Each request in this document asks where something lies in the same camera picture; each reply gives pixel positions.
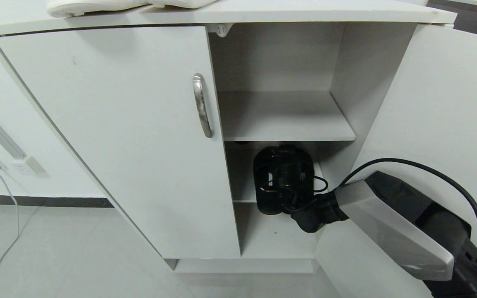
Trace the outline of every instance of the tile floor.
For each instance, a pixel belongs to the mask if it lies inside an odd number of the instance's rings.
[[[328,297],[311,289],[317,275],[173,274],[115,209],[23,206],[19,215],[0,298]],[[14,206],[0,205],[0,256],[15,232]]]

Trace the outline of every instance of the open cabinet door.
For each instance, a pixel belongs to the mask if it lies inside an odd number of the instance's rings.
[[[240,257],[204,26],[1,36],[0,49],[162,257]]]
[[[354,168],[384,157],[431,166],[477,200],[477,35],[435,25],[416,28]],[[464,218],[477,243],[475,216],[452,187],[397,164],[378,164],[355,179],[377,169]],[[350,220],[325,226],[315,255],[344,298],[431,297],[422,281],[397,266]]]

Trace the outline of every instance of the white cabinet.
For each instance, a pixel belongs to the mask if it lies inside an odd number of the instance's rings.
[[[313,273],[316,258],[328,266],[337,247],[325,246],[325,237],[339,237],[339,226],[306,234],[288,215],[260,213],[255,154],[295,143],[332,189],[371,148],[382,157],[399,156],[388,150],[399,144],[417,148],[411,126],[435,143],[432,130],[442,123],[422,119],[431,103],[420,105],[418,96],[455,94],[447,76],[459,75],[451,66],[471,59],[462,43],[477,36],[418,25],[454,16],[402,2],[307,2],[306,9],[300,1],[241,3],[27,23],[9,36],[2,32],[10,27],[0,26],[0,56],[176,272]],[[168,25],[172,20],[180,25]],[[237,22],[227,36],[208,37],[206,28],[226,20]],[[117,28],[93,28],[101,26]],[[477,75],[477,64],[463,65],[466,76]],[[205,78],[212,138],[195,104],[197,73]],[[425,80],[429,75],[434,79]],[[413,115],[420,123],[402,122]]]

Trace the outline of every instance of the cabinet shelf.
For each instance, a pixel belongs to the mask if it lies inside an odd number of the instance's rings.
[[[257,202],[253,180],[253,159],[257,153],[258,150],[226,151],[233,202]],[[314,162],[314,174],[323,178],[320,164],[316,161]],[[314,189],[321,189],[324,186],[322,181],[314,180]]]
[[[299,228],[290,215],[266,215],[257,204],[235,204],[238,241],[245,259],[314,259],[314,233]]]
[[[225,141],[353,141],[328,91],[218,92]]]

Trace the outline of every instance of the black baseboard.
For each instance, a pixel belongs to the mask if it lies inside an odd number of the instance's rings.
[[[457,13],[454,29],[477,34],[477,5],[449,0],[430,0],[428,6]]]
[[[107,198],[16,197],[20,206],[113,208]],[[14,205],[10,196],[0,196],[0,205]]]

